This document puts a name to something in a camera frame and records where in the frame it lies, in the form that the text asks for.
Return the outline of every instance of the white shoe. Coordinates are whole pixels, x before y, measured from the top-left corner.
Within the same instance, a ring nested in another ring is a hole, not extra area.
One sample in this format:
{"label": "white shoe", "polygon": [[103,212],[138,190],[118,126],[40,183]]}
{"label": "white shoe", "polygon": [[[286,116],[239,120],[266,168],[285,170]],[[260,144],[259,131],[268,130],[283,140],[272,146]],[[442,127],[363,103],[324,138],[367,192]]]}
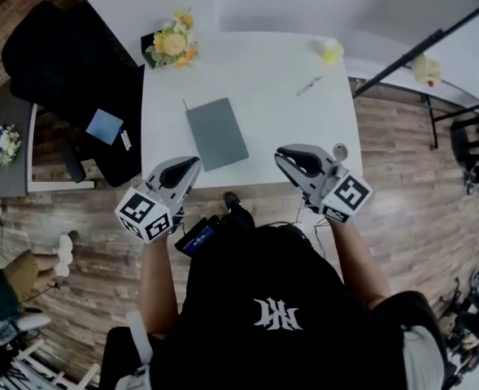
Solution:
{"label": "white shoe", "polygon": [[58,277],[68,277],[69,267],[67,267],[66,263],[59,263],[54,267],[54,272]]}
{"label": "white shoe", "polygon": [[51,323],[51,318],[46,314],[25,314],[15,322],[21,331],[42,328],[48,323]]}
{"label": "white shoe", "polygon": [[58,254],[60,262],[70,265],[73,263],[73,242],[67,234],[63,234],[59,237],[59,247],[54,249],[54,253]]}

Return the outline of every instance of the black stand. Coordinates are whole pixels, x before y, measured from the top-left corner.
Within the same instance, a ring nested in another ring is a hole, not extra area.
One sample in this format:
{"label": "black stand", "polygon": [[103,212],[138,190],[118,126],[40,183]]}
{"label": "black stand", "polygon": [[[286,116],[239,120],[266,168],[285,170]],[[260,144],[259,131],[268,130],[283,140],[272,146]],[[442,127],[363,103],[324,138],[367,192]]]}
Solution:
{"label": "black stand", "polygon": [[[472,19],[478,16],[479,16],[479,7],[475,11],[473,11],[471,14],[467,15],[462,20],[460,20],[458,23],[454,24],[451,28],[447,29],[445,32],[441,29],[437,30],[427,39],[425,39],[424,41],[416,45],[414,48],[409,50],[409,52],[407,52],[405,55],[402,55],[398,60],[391,63],[386,69],[384,69],[382,72],[374,76],[371,80],[367,81],[365,84],[361,85],[359,88],[353,91],[352,93],[353,98],[357,98],[360,94],[365,93],[368,89],[378,84],[380,81],[382,81],[384,78],[386,78],[387,76],[389,76],[390,74],[398,70],[399,68],[405,67],[408,63],[410,63],[416,57],[423,54],[428,48],[431,48],[432,46],[436,45],[441,40],[445,39],[446,37],[454,33],[456,30],[463,27],[465,24],[467,24]],[[427,106],[429,108],[429,117],[431,119],[431,126],[433,128],[434,143],[430,146],[431,150],[436,150],[438,148],[438,134],[436,132],[436,123],[438,121],[453,118],[458,115],[462,115],[462,114],[479,109],[479,104],[477,104],[475,106],[464,108],[463,110],[459,110],[454,113],[441,115],[440,117],[434,117],[429,95],[424,94],[423,101],[427,103]]]}
{"label": "black stand", "polygon": [[447,29],[445,32],[441,29],[437,30],[427,39],[416,45],[414,48],[409,50],[405,55],[402,55],[398,60],[391,63],[384,71],[380,72],[376,76],[374,76],[371,80],[357,88],[353,91],[353,98],[357,98],[361,93],[365,93],[368,89],[373,87],[374,85],[378,84],[381,80],[395,72],[397,69],[401,67],[405,67],[408,63],[410,63],[414,58],[418,57],[419,55],[423,54],[428,48],[433,47],[452,33],[454,33],[459,28],[463,27],[465,24],[470,22],[475,17],[479,16],[479,7],[473,11],[470,15],[467,15],[458,23],[454,24],[451,28]]}

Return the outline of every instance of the blue card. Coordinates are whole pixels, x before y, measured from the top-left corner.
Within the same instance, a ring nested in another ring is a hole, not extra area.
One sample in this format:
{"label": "blue card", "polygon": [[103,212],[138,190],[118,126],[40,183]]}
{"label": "blue card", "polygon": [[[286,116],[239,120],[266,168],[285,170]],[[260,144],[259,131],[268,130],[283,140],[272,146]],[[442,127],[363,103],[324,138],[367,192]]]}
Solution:
{"label": "blue card", "polygon": [[98,109],[86,131],[108,145],[112,145],[123,123],[122,119]]}

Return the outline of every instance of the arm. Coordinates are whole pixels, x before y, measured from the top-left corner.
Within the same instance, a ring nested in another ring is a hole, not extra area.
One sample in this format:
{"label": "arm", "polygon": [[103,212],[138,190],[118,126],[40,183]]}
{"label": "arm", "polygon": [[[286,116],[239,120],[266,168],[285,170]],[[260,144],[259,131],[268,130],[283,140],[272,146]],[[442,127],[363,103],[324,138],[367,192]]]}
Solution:
{"label": "arm", "polygon": [[148,334],[164,338],[174,326],[177,303],[168,259],[167,236],[143,249],[138,309]]}
{"label": "arm", "polygon": [[344,283],[373,309],[391,296],[387,278],[352,223],[330,221]]}

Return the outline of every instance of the gray notebook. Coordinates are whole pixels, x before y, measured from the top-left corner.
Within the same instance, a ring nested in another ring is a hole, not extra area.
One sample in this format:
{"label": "gray notebook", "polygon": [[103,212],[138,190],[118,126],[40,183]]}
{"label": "gray notebook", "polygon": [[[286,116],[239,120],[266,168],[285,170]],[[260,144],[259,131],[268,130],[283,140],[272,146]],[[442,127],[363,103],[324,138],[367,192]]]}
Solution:
{"label": "gray notebook", "polygon": [[192,108],[186,114],[205,171],[248,158],[245,141],[227,98]]}

